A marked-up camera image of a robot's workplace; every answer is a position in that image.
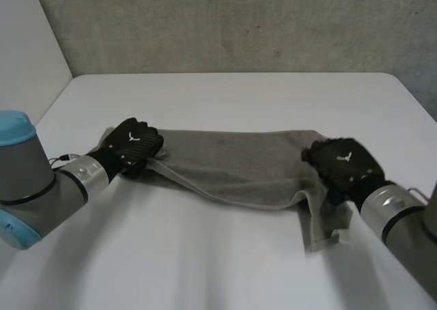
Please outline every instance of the table surface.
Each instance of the table surface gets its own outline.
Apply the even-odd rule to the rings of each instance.
[[[74,79],[38,124],[49,157],[107,126],[314,129],[352,136],[389,179],[430,195],[437,124],[387,74],[126,74]],[[2,309],[435,309],[357,214],[350,239],[304,252],[298,215],[215,204],[116,178],[28,251],[0,245]]]

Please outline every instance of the towel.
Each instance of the towel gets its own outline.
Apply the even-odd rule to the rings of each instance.
[[[318,132],[158,131],[165,145],[149,159],[147,170],[221,203],[302,211],[295,205],[307,202],[311,219],[309,228],[302,225],[309,229],[302,235],[310,236],[309,251],[338,242],[338,229],[349,227],[352,212],[346,204],[329,217],[321,215],[326,188],[300,158],[306,147],[326,138]]]

